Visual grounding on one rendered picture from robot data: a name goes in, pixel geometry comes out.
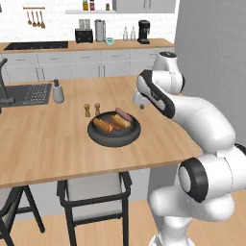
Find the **reddish brown sausage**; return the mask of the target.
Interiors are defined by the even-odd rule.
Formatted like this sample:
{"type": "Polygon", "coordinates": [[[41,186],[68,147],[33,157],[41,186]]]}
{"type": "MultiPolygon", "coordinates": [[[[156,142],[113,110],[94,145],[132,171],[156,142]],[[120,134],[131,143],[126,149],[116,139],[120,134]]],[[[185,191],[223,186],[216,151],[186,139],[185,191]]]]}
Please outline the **reddish brown sausage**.
{"type": "Polygon", "coordinates": [[[121,110],[120,108],[115,108],[115,112],[120,115],[122,118],[124,118],[125,120],[128,121],[132,121],[133,119],[123,110],[121,110]]]}
{"type": "Polygon", "coordinates": [[[118,125],[116,125],[114,123],[111,123],[109,120],[103,119],[103,121],[105,123],[107,123],[108,125],[111,125],[113,127],[113,129],[116,130],[116,131],[120,131],[121,130],[121,128],[118,125]]]}

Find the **dark grey sink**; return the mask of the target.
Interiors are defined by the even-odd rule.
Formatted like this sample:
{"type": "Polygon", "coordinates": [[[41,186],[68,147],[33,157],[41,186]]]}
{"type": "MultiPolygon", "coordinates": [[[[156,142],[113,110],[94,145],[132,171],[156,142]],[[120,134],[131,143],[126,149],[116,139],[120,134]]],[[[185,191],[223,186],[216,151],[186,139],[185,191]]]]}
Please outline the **dark grey sink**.
{"type": "Polygon", "coordinates": [[[51,85],[7,86],[6,91],[8,96],[14,99],[14,102],[3,104],[4,108],[46,105],[49,102],[51,85]]]}

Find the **white wall shelf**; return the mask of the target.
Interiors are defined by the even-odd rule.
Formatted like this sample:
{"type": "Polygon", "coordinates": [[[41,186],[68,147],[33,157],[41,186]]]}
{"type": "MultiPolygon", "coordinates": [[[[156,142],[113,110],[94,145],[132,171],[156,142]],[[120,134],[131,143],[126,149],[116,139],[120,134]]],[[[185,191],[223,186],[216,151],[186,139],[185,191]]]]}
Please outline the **white wall shelf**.
{"type": "Polygon", "coordinates": [[[83,10],[65,10],[65,14],[116,14],[117,12],[112,10],[112,11],[101,11],[101,10],[96,10],[96,11],[83,11],[83,10]]]}

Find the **golden hot dog bun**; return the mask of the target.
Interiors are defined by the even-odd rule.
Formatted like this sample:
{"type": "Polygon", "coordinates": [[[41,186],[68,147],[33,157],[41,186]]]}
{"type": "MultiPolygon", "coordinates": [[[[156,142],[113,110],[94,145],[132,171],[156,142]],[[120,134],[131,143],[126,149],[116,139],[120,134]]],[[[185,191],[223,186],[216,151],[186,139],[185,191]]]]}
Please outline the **golden hot dog bun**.
{"type": "Polygon", "coordinates": [[[114,124],[119,126],[120,128],[126,129],[131,127],[131,122],[128,120],[125,120],[120,115],[116,114],[111,117],[111,120],[114,124]]]}
{"type": "Polygon", "coordinates": [[[106,133],[110,133],[113,130],[113,126],[109,125],[108,123],[104,122],[103,120],[97,117],[93,119],[93,124],[106,133]]]}

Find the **dark grey bowl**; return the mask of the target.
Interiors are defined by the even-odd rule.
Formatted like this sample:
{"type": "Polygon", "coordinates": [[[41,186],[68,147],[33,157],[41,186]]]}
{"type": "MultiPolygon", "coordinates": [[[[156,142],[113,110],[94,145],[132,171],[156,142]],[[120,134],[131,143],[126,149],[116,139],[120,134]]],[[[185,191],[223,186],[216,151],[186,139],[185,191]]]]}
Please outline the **dark grey bowl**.
{"type": "Polygon", "coordinates": [[[129,128],[120,129],[119,131],[112,130],[110,133],[96,126],[93,120],[90,120],[87,126],[90,138],[98,144],[107,147],[122,147],[131,144],[139,137],[140,131],[140,124],[133,116],[129,128]]]}

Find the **grey soap dispenser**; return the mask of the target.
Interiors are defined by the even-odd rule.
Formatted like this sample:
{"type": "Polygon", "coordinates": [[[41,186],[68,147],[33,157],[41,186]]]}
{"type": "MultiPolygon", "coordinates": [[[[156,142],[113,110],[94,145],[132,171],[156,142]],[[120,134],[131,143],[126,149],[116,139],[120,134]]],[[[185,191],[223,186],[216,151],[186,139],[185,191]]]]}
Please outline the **grey soap dispenser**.
{"type": "Polygon", "coordinates": [[[58,104],[61,104],[64,101],[62,85],[59,83],[58,79],[54,80],[53,99],[54,99],[54,102],[58,104]]]}

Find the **grey wall cupboard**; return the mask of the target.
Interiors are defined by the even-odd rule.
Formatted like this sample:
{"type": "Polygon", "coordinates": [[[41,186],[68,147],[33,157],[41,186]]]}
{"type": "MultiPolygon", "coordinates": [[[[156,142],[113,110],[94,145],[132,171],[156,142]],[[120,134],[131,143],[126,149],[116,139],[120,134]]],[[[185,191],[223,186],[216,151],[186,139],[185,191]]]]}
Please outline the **grey wall cupboard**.
{"type": "Polygon", "coordinates": [[[117,13],[174,13],[176,0],[112,0],[117,13]]]}

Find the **black hob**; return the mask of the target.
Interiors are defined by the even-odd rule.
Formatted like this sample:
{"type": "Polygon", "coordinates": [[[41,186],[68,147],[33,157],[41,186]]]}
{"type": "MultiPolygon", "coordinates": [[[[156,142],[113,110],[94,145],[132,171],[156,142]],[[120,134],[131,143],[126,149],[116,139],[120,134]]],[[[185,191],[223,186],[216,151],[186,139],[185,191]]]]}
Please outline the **black hob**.
{"type": "Polygon", "coordinates": [[[12,42],[4,51],[68,48],[68,41],[12,42]]]}

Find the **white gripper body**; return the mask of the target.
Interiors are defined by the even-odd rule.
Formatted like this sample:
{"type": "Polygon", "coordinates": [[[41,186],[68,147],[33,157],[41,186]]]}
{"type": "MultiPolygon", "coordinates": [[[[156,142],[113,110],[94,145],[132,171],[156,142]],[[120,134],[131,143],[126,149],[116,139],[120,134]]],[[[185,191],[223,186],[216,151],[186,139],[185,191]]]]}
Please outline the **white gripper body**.
{"type": "Polygon", "coordinates": [[[141,93],[136,89],[133,96],[133,103],[135,105],[139,105],[140,107],[145,107],[150,103],[150,101],[145,96],[142,96],[141,93]]]}

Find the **black chair with grey seat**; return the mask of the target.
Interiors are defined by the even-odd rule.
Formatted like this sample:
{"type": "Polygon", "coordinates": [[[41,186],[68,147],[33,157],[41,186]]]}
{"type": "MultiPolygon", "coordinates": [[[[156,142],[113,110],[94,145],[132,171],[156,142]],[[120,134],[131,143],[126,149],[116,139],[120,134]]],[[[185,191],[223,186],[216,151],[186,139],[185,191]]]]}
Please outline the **black chair with grey seat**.
{"type": "Polygon", "coordinates": [[[129,246],[131,185],[128,171],[58,181],[70,246],[77,246],[76,226],[112,219],[122,219],[123,246],[129,246]]]}
{"type": "Polygon", "coordinates": [[[29,187],[24,185],[0,189],[0,239],[3,239],[7,246],[14,246],[11,238],[11,229],[15,216],[28,212],[34,215],[39,230],[44,233],[45,228],[29,187]],[[21,208],[19,204],[22,194],[25,194],[29,205],[21,208]]]}

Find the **black coffee machine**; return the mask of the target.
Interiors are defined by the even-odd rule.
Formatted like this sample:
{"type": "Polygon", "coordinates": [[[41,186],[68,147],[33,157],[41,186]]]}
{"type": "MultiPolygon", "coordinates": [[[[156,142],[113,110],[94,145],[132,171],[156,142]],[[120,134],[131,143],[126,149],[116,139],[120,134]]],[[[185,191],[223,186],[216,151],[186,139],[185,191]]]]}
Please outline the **black coffee machine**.
{"type": "Polygon", "coordinates": [[[149,44],[150,41],[147,36],[150,33],[150,22],[147,20],[138,21],[138,39],[140,44],[149,44]]]}

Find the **black toaster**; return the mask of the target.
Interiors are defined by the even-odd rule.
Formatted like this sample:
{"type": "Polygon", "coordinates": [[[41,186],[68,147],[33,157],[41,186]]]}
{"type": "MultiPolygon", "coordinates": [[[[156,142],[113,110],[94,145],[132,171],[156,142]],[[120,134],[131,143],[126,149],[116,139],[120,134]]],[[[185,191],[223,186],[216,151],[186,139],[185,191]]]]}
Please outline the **black toaster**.
{"type": "Polygon", "coordinates": [[[76,29],[75,40],[77,43],[93,42],[93,32],[91,29],[76,29]]]}

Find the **run of grey base cupboards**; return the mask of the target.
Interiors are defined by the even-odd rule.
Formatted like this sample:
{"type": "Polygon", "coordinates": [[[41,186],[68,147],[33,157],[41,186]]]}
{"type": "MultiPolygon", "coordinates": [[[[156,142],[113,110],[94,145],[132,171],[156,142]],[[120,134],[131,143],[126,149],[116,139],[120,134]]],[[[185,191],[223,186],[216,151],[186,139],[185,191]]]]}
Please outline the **run of grey base cupboards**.
{"type": "Polygon", "coordinates": [[[2,54],[3,78],[10,83],[137,75],[151,69],[161,51],[173,47],[125,50],[2,54]]]}

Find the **black tap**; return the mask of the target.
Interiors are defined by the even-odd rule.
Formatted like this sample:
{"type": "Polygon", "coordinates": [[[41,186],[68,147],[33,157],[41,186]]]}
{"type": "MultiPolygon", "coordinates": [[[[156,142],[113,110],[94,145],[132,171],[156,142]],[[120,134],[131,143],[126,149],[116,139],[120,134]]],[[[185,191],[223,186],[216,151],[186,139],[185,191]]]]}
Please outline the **black tap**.
{"type": "Polygon", "coordinates": [[[4,105],[11,105],[15,102],[14,98],[9,97],[4,81],[3,81],[3,78],[2,78],[2,67],[7,61],[8,60],[6,58],[0,61],[0,90],[3,92],[3,98],[0,99],[0,114],[2,113],[2,107],[4,105]]]}

